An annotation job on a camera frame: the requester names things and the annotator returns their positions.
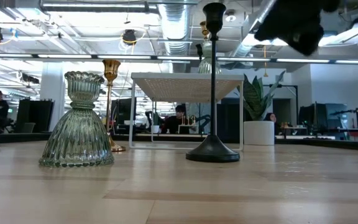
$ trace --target black candle holder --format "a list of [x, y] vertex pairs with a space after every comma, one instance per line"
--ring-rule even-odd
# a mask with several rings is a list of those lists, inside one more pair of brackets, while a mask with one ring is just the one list
[[240, 159], [238, 152], [226, 147], [215, 130], [215, 84], [216, 84], [216, 41], [217, 33], [223, 26], [223, 14], [226, 7], [221, 3], [209, 3], [203, 8], [206, 16], [206, 28], [211, 33], [212, 63], [211, 63], [211, 134], [195, 149], [186, 153], [186, 159], [198, 162], [237, 162]]

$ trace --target potted plant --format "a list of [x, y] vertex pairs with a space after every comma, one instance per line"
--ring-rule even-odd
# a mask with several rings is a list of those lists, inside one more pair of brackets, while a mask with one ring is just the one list
[[156, 134], [158, 132], [160, 132], [160, 116], [158, 115], [157, 112], [155, 112], [153, 114], [153, 126], [152, 126], [152, 129], [151, 131]]
[[255, 77], [252, 83], [244, 74], [244, 108], [250, 114], [252, 121], [244, 122], [244, 144], [271, 146], [274, 145], [274, 123], [264, 121], [267, 108], [273, 100], [273, 92], [282, 80], [285, 72], [282, 72], [279, 79], [274, 83], [269, 92], [264, 95], [262, 78]]

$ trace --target white planter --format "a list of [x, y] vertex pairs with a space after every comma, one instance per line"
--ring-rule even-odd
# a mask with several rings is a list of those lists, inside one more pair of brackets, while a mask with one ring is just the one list
[[244, 122], [244, 144], [255, 146], [274, 145], [273, 121]]
[[152, 126], [153, 134], [157, 134], [159, 131], [160, 131], [160, 126], [159, 125], [153, 125]]

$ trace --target pillar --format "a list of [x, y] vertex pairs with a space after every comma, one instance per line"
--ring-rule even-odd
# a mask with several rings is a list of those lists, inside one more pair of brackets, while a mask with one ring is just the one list
[[59, 119], [64, 115], [65, 89], [63, 62], [44, 62], [42, 68], [40, 99], [51, 99], [54, 102], [49, 131], [53, 131]]

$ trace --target snake plant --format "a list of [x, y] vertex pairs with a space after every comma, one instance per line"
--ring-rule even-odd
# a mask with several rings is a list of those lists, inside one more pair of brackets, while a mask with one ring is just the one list
[[249, 112], [253, 121], [262, 121], [264, 119], [267, 108], [272, 104], [273, 92], [278, 87], [278, 83], [282, 80], [284, 73], [285, 71], [280, 74], [279, 79], [270, 87], [266, 95], [264, 95], [262, 78], [255, 76], [252, 83], [250, 83], [247, 75], [244, 74], [244, 108]]

